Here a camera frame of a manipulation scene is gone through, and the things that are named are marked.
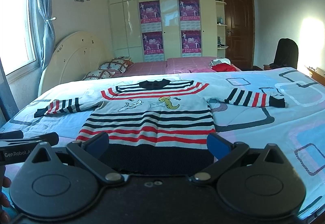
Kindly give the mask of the person's left hand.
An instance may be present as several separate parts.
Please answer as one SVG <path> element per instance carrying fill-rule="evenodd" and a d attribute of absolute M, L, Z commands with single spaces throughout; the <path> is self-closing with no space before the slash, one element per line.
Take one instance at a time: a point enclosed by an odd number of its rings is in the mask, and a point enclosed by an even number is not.
<path fill-rule="evenodd" d="M 8 208 L 11 206 L 7 196 L 3 193 L 2 188 L 9 188 L 11 186 L 12 181 L 5 176 L 5 166 L 1 166 L 1 174 L 0 174 L 0 192 L 1 192 L 1 223 L 9 223 L 11 218 L 8 213 L 4 210 L 4 208 Z"/>

